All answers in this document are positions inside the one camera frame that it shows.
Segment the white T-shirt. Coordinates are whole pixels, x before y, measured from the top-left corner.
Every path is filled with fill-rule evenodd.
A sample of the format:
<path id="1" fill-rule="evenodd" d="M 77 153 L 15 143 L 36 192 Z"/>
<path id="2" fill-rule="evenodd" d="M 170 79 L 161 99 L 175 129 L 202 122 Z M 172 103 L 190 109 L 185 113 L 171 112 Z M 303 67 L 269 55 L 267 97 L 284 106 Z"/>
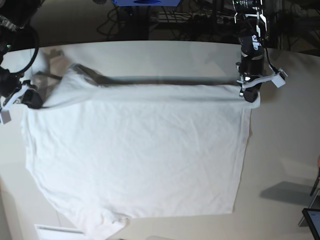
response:
<path id="1" fill-rule="evenodd" d="M 129 219 L 230 214 L 250 135 L 235 85 L 97 84 L 67 70 L 21 121 L 26 168 L 48 202 L 94 240 Z"/>

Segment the white paper sheet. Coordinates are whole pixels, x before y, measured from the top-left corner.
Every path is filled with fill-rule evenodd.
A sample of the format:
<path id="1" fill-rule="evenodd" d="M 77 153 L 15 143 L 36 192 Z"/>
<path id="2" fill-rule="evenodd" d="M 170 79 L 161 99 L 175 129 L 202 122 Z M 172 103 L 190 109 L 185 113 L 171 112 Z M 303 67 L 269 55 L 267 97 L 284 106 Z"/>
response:
<path id="1" fill-rule="evenodd" d="M 79 230 L 57 226 L 35 224 L 35 230 L 40 240 L 87 240 Z"/>

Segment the tablet with grey stand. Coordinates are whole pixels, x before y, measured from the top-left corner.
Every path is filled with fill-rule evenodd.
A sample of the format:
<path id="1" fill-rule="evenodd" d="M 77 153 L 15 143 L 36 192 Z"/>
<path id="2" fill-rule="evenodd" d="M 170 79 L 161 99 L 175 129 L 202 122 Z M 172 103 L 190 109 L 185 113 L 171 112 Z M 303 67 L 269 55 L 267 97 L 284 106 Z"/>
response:
<path id="1" fill-rule="evenodd" d="M 302 219 L 299 227 L 308 227 L 314 240 L 320 240 L 320 189 L 313 195 L 313 199 L 307 208 L 302 210 Z"/>

